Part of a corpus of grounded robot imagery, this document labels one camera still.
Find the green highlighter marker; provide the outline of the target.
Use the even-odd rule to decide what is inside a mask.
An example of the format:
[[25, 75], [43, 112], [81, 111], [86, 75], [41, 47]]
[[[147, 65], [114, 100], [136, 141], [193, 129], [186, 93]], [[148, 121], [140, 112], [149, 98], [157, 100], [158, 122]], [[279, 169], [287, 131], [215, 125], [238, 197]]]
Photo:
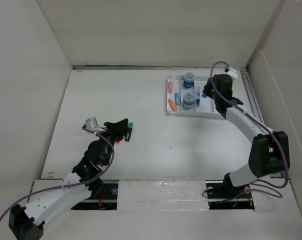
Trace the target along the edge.
[[133, 122], [129, 122], [128, 126], [127, 126], [127, 133], [128, 134], [132, 133], [133, 127], [134, 127], [134, 123]]

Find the white blue glue pen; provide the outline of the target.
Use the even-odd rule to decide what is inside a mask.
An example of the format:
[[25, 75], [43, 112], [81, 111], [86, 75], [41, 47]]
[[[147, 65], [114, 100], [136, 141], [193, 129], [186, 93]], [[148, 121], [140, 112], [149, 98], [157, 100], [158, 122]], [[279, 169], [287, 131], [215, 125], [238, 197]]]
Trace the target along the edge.
[[201, 101], [201, 91], [199, 86], [195, 86], [194, 94], [195, 94], [195, 105], [198, 108], [200, 106], [200, 101]]

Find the blue putty jar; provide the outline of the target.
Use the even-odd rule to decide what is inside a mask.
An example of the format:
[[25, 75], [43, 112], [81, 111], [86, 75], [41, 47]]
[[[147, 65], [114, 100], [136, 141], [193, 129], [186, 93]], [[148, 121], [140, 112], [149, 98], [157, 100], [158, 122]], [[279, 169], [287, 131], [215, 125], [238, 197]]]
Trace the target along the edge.
[[196, 101], [196, 97], [192, 92], [187, 92], [183, 95], [182, 106], [185, 109], [192, 109]]
[[183, 87], [186, 89], [190, 89], [194, 86], [195, 82], [195, 74], [192, 72], [187, 72], [183, 75]]

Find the white plastic organizer tray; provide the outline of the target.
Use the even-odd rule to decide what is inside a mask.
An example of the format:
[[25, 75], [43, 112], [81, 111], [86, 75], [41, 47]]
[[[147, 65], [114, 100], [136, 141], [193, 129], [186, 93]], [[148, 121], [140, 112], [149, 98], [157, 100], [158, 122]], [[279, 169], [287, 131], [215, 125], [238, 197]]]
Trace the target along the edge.
[[203, 94], [208, 76], [169, 75], [167, 78], [166, 113], [173, 116], [201, 117], [222, 120], [214, 100]]

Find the blue correction tape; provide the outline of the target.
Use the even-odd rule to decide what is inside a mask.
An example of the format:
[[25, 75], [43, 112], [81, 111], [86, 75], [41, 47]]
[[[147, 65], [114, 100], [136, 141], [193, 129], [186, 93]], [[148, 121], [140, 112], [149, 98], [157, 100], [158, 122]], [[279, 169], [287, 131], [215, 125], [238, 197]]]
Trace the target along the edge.
[[174, 93], [174, 101], [177, 106], [181, 105], [181, 98], [180, 98], [180, 94], [178, 92]]

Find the pink correction tape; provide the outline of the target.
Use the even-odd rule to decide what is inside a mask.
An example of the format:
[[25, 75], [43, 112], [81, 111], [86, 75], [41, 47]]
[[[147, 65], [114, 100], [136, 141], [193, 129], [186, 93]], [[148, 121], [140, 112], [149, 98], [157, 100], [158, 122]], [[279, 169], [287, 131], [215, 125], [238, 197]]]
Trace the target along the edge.
[[172, 81], [167, 82], [167, 92], [169, 95], [172, 94], [172, 92], [173, 92], [173, 82]]

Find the orange correction tape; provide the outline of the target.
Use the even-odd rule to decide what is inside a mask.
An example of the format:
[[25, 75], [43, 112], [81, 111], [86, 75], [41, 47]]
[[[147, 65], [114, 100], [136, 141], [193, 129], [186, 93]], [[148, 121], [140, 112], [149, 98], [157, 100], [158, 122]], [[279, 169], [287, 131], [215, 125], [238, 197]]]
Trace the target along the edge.
[[173, 112], [176, 112], [178, 110], [178, 107], [176, 106], [176, 104], [173, 102], [171, 98], [169, 98], [167, 102]]

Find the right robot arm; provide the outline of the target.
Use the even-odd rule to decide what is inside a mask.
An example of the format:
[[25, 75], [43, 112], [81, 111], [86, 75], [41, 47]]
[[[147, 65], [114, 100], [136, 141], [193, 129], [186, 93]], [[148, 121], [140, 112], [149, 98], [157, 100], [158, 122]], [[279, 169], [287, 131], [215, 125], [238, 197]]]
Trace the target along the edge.
[[251, 143], [248, 162], [224, 176], [222, 191], [234, 197], [246, 185], [261, 181], [263, 177], [285, 173], [289, 181], [289, 139], [284, 131], [274, 131], [262, 124], [241, 106], [243, 102], [233, 97], [233, 79], [228, 74], [216, 74], [209, 78], [203, 93], [214, 101], [221, 116], [236, 126]]

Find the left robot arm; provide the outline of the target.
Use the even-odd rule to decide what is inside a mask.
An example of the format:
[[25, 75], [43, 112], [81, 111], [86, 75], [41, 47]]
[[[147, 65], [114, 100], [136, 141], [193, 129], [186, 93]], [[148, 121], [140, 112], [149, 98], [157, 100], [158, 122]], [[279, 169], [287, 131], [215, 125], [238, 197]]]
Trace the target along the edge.
[[88, 198], [98, 198], [103, 191], [101, 176], [113, 162], [116, 142], [128, 134], [127, 118], [99, 126], [96, 118], [85, 121], [82, 129], [98, 139], [92, 141], [79, 163], [57, 186], [43, 189], [36, 200], [22, 206], [13, 205], [9, 211], [8, 227], [18, 240], [39, 240], [44, 230], [64, 212]]

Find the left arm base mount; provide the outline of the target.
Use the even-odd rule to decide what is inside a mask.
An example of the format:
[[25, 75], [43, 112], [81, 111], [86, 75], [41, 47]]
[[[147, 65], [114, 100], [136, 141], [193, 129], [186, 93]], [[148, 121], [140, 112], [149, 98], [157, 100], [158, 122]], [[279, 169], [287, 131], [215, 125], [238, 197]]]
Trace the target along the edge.
[[98, 193], [92, 193], [91, 196], [73, 206], [75, 211], [112, 211], [117, 210], [119, 181], [104, 180], [103, 187]]

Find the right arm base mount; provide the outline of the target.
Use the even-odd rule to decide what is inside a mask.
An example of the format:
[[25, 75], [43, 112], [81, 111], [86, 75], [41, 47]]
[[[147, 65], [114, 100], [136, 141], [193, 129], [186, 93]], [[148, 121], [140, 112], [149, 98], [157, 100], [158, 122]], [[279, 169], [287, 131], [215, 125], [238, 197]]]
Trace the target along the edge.
[[249, 184], [233, 186], [229, 173], [223, 181], [209, 181], [202, 196], [208, 199], [209, 210], [253, 210]]

